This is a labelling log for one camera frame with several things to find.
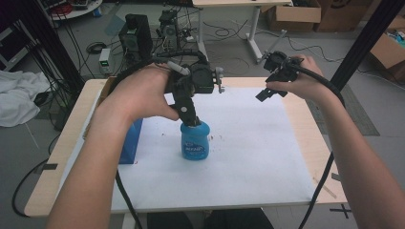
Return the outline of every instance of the forearm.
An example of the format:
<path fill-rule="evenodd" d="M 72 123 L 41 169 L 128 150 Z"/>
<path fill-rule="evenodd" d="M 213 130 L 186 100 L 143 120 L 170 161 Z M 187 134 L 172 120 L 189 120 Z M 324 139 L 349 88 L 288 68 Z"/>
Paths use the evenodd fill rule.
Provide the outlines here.
<path fill-rule="evenodd" d="M 405 197 L 337 97 L 319 102 L 346 197 L 360 228 L 405 228 Z"/>
<path fill-rule="evenodd" d="M 48 228 L 108 226 L 117 164 L 130 123 L 106 108 L 95 112 L 82 150 L 53 206 Z"/>

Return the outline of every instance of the desk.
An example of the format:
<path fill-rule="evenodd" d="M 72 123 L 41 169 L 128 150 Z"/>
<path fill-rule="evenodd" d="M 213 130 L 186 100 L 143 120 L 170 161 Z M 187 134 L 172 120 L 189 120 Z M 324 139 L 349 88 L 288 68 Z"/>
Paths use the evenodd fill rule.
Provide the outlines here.
<path fill-rule="evenodd" d="M 224 78 L 223 84 L 233 87 L 260 87 L 258 89 L 261 89 L 265 85 L 264 81 L 264 77 Z M 86 83 L 48 162 L 57 163 L 58 166 L 56 170 L 43 171 L 25 208 L 25 213 L 28 216 L 47 216 L 50 213 L 66 162 L 75 147 L 76 140 L 88 113 L 91 111 L 96 95 L 104 84 L 104 79 L 90 80 Z M 313 184 L 316 185 L 322 176 L 330 154 L 328 147 L 304 100 L 289 94 L 283 99 L 283 103 L 309 168 L 309 174 L 313 178 Z M 337 174 L 334 165 L 330 172 Z M 342 186 L 340 182 L 329 178 L 318 198 L 318 203 L 341 202 L 347 202 Z"/>
<path fill-rule="evenodd" d="M 252 25 L 250 28 L 250 33 L 246 34 L 247 43 L 255 54 L 255 60 L 258 63 L 262 58 L 262 52 L 259 50 L 256 41 L 254 40 L 254 34 L 256 33 L 257 22 L 259 20 L 260 8 L 266 5 L 282 5 L 289 4 L 287 0 L 193 0 L 193 4 L 196 8 L 199 8 L 199 36 L 197 39 L 197 44 L 199 50 L 206 55 L 205 45 L 203 43 L 203 8 L 206 7 L 255 7 L 252 16 Z"/>

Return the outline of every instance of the gray floor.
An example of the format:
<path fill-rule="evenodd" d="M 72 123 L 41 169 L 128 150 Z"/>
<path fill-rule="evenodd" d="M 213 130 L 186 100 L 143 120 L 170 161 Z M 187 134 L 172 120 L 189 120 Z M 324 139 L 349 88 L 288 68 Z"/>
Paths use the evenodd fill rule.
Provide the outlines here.
<path fill-rule="evenodd" d="M 114 4 L 107 4 L 104 6 L 105 14 L 99 18 L 94 18 L 91 14 L 88 14 L 69 21 L 69 25 L 72 27 L 75 38 L 83 52 L 85 52 L 86 47 L 92 42 L 101 41 L 109 44 L 112 40 L 117 41 L 116 37 L 107 35 L 106 28 L 114 26 L 112 24 L 113 17 L 120 10 L 120 7 L 130 8 L 133 5 L 116 6 Z M 233 29 L 241 26 L 225 18 L 215 18 L 215 15 L 213 17 L 209 16 L 209 19 L 209 24 L 215 26 Z M 241 18 L 237 22 L 243 24 L 244 21 Z M 77 54 L 73 48 L 72 41 L 66 35 L 64 25 L 67 24 L 62 24 L 58 29 L 59 34 L 72 59 L 78 65 Z M 249 27 L 242 28 L 240 35 L 245 34 L 248 29 Z M 259 29 L 266 31 L 266 22 L 263 17 L 260 18 Z M 321 46 L 329 59 L 340 59 L 345 56 L 354 39 L 359 34 L 360 29 L 361 26 L 359 30 L 354 32 L 289 32 L 288 35 L 295 42 L 305 44 L 306 46 Z M 208 40 L 205 42 L 206 49 L 211 64 L 225 68 L 225 76 L 268 76 L 262 65 L 254 63 L 250 49 L 244 40 L 233 37 L 224 41 L 213 41 L 214 38 L 211 35 L 214 32 L 215 30 L 204 27 L 205 38 Z M 263 51 L 270 46 L 275 37 L 263 32 L 256 35 L 256 40 L 259 48 Z M 293 42 L 292 45 L 295 48 L 304 48 L 303 45 L 298 43 Z M 190 44 L 187 47 L 192 48 L 195 45 Z M 328 62 L 318 57 L 320 52 L 316 48 L 311 49 L 314 53 L 308 50 L 296 52 L 291 48 L 286 39 L 280 42 L 276 50 L 289 55 L 303 53 L 314 56 L 326 78 L 331 78 L 339 66 L 339 63 Z M 117 63 L 120 61 L 119 52 L 121 52 L 121 49 L 116 49 L 114 52 L 117 53 L 115 55 Z M 99 74 L 97 60 L 97 55 L 91 55 L 87 63 L 96 77 L 103 77 Z M 374 63 L 366 59 L 359 69 L 367 71 L 374 68 Z M 17 64 L 14 70 L 39 72 L 39 68 L 29 56 Z M 90 71 L 85 68 L 82 71 L 82 75 L 87 75 L 86 77 L 90 78 L 89 73 Z M 405 149 L 405 125 L 401 124 L 403 123 L 403 116 L 405 114 L 405 92 L 403 88 L 384 80 L 377 72 L 370 72 L 370 74 L 373 75 L 355 73 L 349 85 L 381 134 L 381 136 L 367 136 L 367 139 L 387 163 L 387 166 L 392 170 L 402 187 L 405 188 L 405 168 L 403 166 L 405 161 L 405 155 L 403 154 L 403 149 Z M 13 128 L 0 128 L 0 152 L 2 158 L 0 160 L 0 177 L 2 182 L 0 188 L 0 228 L 30 227 L 33 229 L 44 227 L 46 219 L 25 219 L 18 217 L 12 211 L 11 198 L 23 176 L 34 165 L 48 157 L 49 145 L 58 134 L 59 132 L 53 129 L 51 122 L 45 119 L 33 119 L 26 124 Z M 40 172 L 33 173 L 27 182 L 24 183 L 17 196 L 17 207 L 21 211 L 30 197 L 39 174 Z M 345 207 L 347 209 L 350 208 L 348 204 L 345 204 Z M 315 206 L 308 221 L 308 228 L 356 228 L 351 213 L 348 213 L 347 219 L 344 213 L 332 212 L 331 208 L 341 209 L 342 207 L 339 204 Z M 275 228 L 296 228 L 303 218 L 306 209 L 306 206 L 286 206 L 265 208 L 265 212 Z M 203 212 L 190 212 L 187 214 L 192 218 L 196 228 L 201 227 Z M 110 228 L 120 228 L 122 219 L 122 215 L 113 215 Z"/>

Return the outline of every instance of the hand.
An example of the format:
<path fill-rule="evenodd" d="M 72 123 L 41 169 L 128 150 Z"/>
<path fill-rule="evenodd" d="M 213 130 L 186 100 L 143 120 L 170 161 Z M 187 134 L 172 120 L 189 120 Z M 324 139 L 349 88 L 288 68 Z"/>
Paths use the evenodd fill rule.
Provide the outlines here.
<path fill-rule="evenodd" d="M 154 64 L 136 71 L 122 80 L 101 105 L 116 109 L 118 115 L 134 121 L 138 118 L 163 116 L 179 119 L 164 98 L 169 71 Z"/>
<path fill-rule="evenodd" d="M 301 67 L 323 76 L 322 71 L 316 65 L 311 56 L 297 55 L 295 57 L 304 59 L 301 62 Z M 312 100 L 315 103 L 319 103 L 319 100 L 324 95 L 331 94 L 329 89 L 327 89 L 317 80 L 303 73 L 299 73 L 294 82 L 268 82 L 266 86 L 271 90 L 294 93 L 304 99 Z"/>

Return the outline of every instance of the blue spray bottle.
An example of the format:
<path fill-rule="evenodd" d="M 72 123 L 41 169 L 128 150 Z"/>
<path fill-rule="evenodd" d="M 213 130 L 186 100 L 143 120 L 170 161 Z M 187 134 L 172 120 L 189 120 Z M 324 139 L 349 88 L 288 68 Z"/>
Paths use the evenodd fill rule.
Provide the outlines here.
<path fill-rule="evenodd" d="M 201 122 L 198 126 L 181 125 L 181 153 L 189 160 L 206 159 L 209 153 L 209 126 Z"/>

